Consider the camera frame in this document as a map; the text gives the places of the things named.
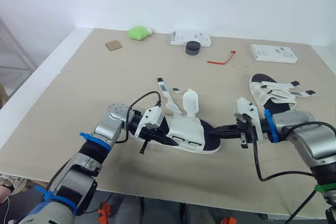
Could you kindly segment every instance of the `blue cable tie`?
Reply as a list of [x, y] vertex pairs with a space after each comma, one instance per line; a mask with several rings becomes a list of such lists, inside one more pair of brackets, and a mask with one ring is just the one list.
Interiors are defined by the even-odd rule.
[[96, 138], [94, 136], [91, 136], [88, 133], [81, 132], [79, 133], [80, 136], [84, 137], [85, 140], [95, 142], [101, 146], [103, 146], [105, 149], [107, 149], [109, 152], [112, 150], [112, 147], [105, 143], [104, 141], [100, 140], [99, 138]]
[[272, 120], [272, 114], [269, 112], [269, 110], [265, 110], [265, 118], [268, 122], [269, 128], [271, 129], [273, 143], [279, 143], [277, 129], [275, 128], [274, 122]]
[[65, 197], [62, 197], [62, 196], [58, 196], [58, 195], [53, 195], [53, 192], [52, 191], [47, 191], [46, 189], [44, 189], [43, 187], [41, 186], [34, 186], [34, 189], [39, 191], [40, 193], [42, 193], [44, 195], [43, 199], [45, 202], [47, 201], [51, 201], [51, 200], [57, 200], [57, 201], [61, 201], [65, 204], [67, 204], [69, 207], [72, 208], [73, 210], [73, 215], [75, 216], [77, 214], [77, 206], [76, 204], [70, 200], [70, 199], [67, 199]]

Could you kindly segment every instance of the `red zip tie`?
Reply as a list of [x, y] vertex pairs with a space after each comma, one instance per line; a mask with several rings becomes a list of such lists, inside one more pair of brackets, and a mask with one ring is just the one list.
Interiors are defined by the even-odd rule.
[[212, 64], [225, 65], [232, 59], [232, 57], [233, 57], [233, 55], [235, 55], [235, 53], [236, 53], [236, 51], [231, 51], [231, 56], [225, 62], [216, 62], [216, 61], [207, 61], [207, 62], [212, 63]]

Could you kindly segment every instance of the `black cylinder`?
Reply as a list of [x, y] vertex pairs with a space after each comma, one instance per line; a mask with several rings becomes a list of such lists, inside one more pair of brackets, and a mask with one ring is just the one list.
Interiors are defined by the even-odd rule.
[[199, 49], [201, 48], [201, 44], [197, 41], [189, 41], [185, 46], [185, 52], [188, 55], [198, 55]]
[[327, 165], [319, 165], [310, 168], [319, 185], [335, 183], [336, 162]]
[[79, 150], [79, 153], [92, 157], [94, 160], [102, 164], [109, 154], [109, 151], [100, 144], [93, 141], [86, 141]]

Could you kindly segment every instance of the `white cardboard box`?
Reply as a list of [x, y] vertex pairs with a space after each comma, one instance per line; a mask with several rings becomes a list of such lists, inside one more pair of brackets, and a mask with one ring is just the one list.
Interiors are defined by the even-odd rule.
[[210, 35], [201, 31], [179, 30], [169, 36], [169, 44], [171, 45], [185, 46], [189, 41], [197, 41], [201, 47], [211, 46]]
[[250, 51], [253, 58], [258, 61], [295, 63], [298, 60], [289, 47], [252, 44]]

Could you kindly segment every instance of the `beige table surface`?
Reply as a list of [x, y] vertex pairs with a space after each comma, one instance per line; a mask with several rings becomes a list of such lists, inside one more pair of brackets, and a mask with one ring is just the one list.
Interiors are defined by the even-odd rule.
[[[105, 42], [119, 40], [122, 49], [109, 51]], [[91, 132], [112, 102], [132, 103], [142, 94], [158, 90], [157, 77], [169, 88], [192, 88], [199, 95], [198, 117], [213, 126], [233, 124], [235, 102], [253, 102], [248, 80], [255, 73], [278, 82], [298, 80], [300, 90], [316, 95], [298, 98], [296, 109], [311, 112], [316, 120], [335, 125], [335, 75], [308, 45], [262, 40], [212, 38], [210, 48], [188, 56], [184, 47], [170, 46], [168, 35], [154, 34], [132, 41], [124, 31], [95, 29], [51, 85], [41, 95], [0, 150], [0, 172], [48, 181], [83, 144], [79, 132]], [[290, 46], [296, 64], [258, 62], [250, 44]], [[230, 50], [236, 55], [225, 66]], [[181, 106], [182, 96], [174, 95]], [[156, 102], [149, 97], [135, 108], [144, 111]], [[193, 154], [150, 144], [145, 155], [141, 143], [130, 139], [117, 144], [103, 164], [98, 188], [125, 194], [182, 201], [244, 211], [290, 214], [311, 193], [316, 181], [287, 175], [260, 182], [253, 150], [238, 139], [222, 140], [215, 154]], [[264, 176], [283, 170], [309, 171], [290, 143], [259, 144]], [[300, 216], [324, 218], [321, 195]]]

